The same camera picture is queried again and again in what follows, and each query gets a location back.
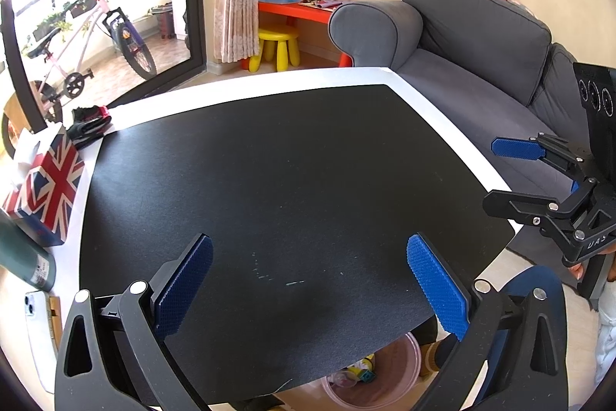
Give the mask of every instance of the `yellow stool leg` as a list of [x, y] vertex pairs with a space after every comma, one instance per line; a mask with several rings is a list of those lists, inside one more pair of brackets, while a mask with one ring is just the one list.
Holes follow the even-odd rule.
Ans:
[[261, 55], [263, 54], [263, 39], [259, 39], [259, 54], [250, 57], [250, 62], [248, 62], [248, 70], [251, 72], [256, 72], [259, 70], [261, 66]]
[[278, 41], [278, 55], [276, 55], [276, 70], [284, 72], [289, 68], [289, 55], [286, 52], [286, 41]]
[[273, 60], [273, 54], [276, 52], [276, 43], [273, 40], [266, 40], [266, 45], [263, 50], [263, 58], [266, 61]]
[[293, 38], [289, 39], [289, 60], [294, 67], [300, 66], [300, 47], [298, 46], [298, 40]]

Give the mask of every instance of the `silver screw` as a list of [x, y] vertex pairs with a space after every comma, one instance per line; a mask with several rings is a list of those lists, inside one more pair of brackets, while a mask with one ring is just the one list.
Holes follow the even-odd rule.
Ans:
[[492, 288], [490, 287], [489, 282], [479, 279], [478, 281], [475, 281], [475, 289], [479, 291], [479, 293], [485, 294], [489, 293]]
[[533, 296], [541, 301], [547, 298], [547, 294], [545, 294], [545, 291], [543, 291], [541, 288], [535, 288], [533, 290]]
[[141, 294], [146, 290], [147, 287], [148, 284], [146, 281], [136, 281], [131, 284], [130, 292], [132, 294]]
[[90, 297], [90, 291], [88, 291], [88, 290], [79, 290], [75, 294], [75, 301], [77, 303], [83, 303], [89, 297]]

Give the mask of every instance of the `black trash can on balcony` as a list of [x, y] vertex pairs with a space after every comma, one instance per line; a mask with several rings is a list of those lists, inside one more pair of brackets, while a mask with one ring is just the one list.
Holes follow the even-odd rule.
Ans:
[[160, 37], [163, 39], [174, 39], [176, 29], [173, 25], [173, 5], [168, 2], [162, 6], [156, 6], [150, 10], [150, 13], [156, 16]]

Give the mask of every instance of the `green bottle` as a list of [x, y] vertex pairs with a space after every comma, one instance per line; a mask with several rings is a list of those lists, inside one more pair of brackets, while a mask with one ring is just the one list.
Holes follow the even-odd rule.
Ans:
[[38, 290], [55, 281], [55, 260], [0, 210], [0, 265]]

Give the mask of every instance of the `red table leg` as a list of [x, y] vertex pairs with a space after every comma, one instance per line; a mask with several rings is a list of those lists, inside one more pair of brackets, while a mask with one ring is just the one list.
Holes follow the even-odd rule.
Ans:
[[340, 61], [338, 62], [339, 67], [352, 67], [353, 60], [346, 53], [342, 53], [340, 55]]

